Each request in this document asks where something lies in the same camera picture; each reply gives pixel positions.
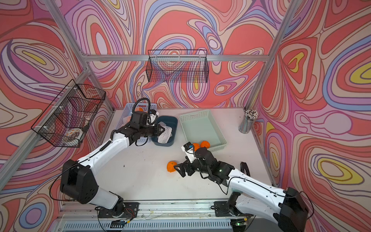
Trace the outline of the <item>white foam net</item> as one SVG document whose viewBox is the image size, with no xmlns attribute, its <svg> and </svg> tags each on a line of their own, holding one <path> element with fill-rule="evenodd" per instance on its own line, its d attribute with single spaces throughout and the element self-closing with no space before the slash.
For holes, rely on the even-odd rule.
<svg viewBox="0 0 371 232">
<path fill-rule="evenodd" d="M 167 128 L 164 129 L 161 135 L 158 137 L 157 142 L 160 144 L 167 144 L 172 137 L 172 131 L 172 127 L 167 126 Z"/>
<path fill-rule="evenodd" d="M 160 122 L 159 125 L 160 125 L 161 127 L 163 127 L 164 129 L 167 128 L 167 125 L 166 125 L 164 122 Z"/>
</svg>

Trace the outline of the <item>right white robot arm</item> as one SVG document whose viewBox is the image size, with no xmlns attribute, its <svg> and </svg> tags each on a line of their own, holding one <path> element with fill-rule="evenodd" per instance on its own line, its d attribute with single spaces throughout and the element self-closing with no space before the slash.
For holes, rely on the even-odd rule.
<svg viewBox="0 0 371 232">
<path fill-rule="evenodd" d="M 294 188 L 276 188 L 264 184 L 234 166 L 218 161 L 207 148 L 195 149 L 187 143 L 181 147 L 186 154 L 183 163 L 175 165 L 181 177 L 198 172 L 219 187 L 225 186 L 229 195 L 223 214 L 231 216 L 254 215 L 274 222 L 284 232 L 303 232 L 309 209 Z"/>
</svg>

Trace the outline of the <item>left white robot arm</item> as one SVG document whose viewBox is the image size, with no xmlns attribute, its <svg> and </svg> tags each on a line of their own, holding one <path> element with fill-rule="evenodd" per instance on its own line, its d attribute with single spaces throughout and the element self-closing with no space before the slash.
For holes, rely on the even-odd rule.
<svg viewBox="0 0 371 232">
<path fill-rule="evenodd" d="M 157 123 L 159 113 L 135 111 L 127 124 L 111 132 L 103 145 L 84 157 L 64 163 L 60 191 L 81 204 L 92 204 L 110 211 L 113 217 L 123 215 L 124 200 L 117 194 L 101 188 L 95 176 L 114 156 L 136 144 L 140 138 L 157 137 L 165 128 Z"/>
</svg>

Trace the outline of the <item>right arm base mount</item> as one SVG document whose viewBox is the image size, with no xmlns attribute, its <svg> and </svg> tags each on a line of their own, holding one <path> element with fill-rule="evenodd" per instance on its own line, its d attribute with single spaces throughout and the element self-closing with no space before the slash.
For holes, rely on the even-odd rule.
<svg viewBox="0 0 371 232">
<path fill-rule="evenodd" d="M 236 207 L 232 207 L 227 201 L 215 201 L 210 207 L 216 217 L 246 217 L 250 218 L 252 214 L 241 213 Z"/>
</svg>

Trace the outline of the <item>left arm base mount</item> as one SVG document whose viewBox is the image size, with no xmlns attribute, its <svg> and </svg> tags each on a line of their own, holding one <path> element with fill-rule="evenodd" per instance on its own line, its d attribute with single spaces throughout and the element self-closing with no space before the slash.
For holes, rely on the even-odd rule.
<svg viewBox="0 0 371 232">
<path fill-rule="evenodd" d="M 100 208 L 98 218 L 136 218 L 139 204 L 139 202 L 119 202 L 113 209 Z"/>
</svg>

